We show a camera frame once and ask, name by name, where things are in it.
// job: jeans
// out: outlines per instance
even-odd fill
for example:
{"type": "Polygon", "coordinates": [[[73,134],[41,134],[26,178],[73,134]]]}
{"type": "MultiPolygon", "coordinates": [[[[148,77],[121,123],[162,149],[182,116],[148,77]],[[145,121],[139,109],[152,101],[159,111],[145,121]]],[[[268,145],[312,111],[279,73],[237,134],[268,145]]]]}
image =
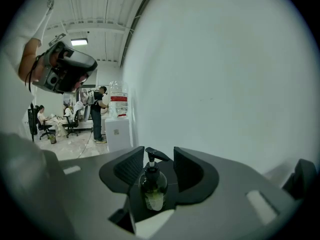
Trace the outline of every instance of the jeans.
{"type": "Polygon", "coordinates": [[[101,135],[101,114],[100,111],[94,109],[90,110],[91,118],[93,121],[93,138],[97,141],[102,141],[101,135]]]}

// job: floor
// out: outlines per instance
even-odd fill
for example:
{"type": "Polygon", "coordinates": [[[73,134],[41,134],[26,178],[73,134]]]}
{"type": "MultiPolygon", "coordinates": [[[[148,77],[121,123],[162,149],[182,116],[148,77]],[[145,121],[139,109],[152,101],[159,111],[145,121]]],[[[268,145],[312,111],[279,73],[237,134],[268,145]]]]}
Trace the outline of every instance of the floor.
{"type": "Polygon", "coordinates": [[[56,154],[58,160],[68,160],[93,157],[108,153],[107,143],[97,144],[94,142],[94,134],[90,130],[78,131],[78,136],[70,134],[69,138],[56,136],[56,143],[51,144],[50,140],[43,136],[34,136],[34,142],[42,150],[50,150],[56,154]]]}

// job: black office chair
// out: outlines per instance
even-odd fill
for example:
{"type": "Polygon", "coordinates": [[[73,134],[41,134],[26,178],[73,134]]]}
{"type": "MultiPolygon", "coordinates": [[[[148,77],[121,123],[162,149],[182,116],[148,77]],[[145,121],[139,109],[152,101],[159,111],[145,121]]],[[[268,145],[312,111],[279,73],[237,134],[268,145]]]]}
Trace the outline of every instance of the black office chair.
{"type": "Polygon", "coordinates": [[[75,113],[74,121],[72,121],[72,122],[69,121],[69,117],[64,116],[66,118],[66,120],[68,121],[68,123],[64,123],[62,126],[67,127],[67,130],[66,130],[68,132],[68,134],[66,135],[67,138],[69,138],[69,134],[75,134],[78,136],[78,133],[75,132],[74,128],[77,128],[79,126],[79,122],[78,122],[79,113],[80,113],[80,110],[78,110],[75,113]]]}
{"type": "Polygon", "coordinates": [[[50,125],[50,124],[46,125],[46,121],[43,121],[43,124],[41,124],[38,118],[36,118],[36,123],[38,124],[38,129],[39,129],[40,131],[42,131],[42,130],[44,131],[44,133],[40,136],[39,140],[41,140],[41,138],[42,138],[43,136],[45,136],[45,135],[46,135],[46,136],[48,137],[48,139],[49,139],[49,136],[48,136],[48,135],[51,133],[51,132],[49,132],[49,128],[52,127],[52,125],[50,125]]]}

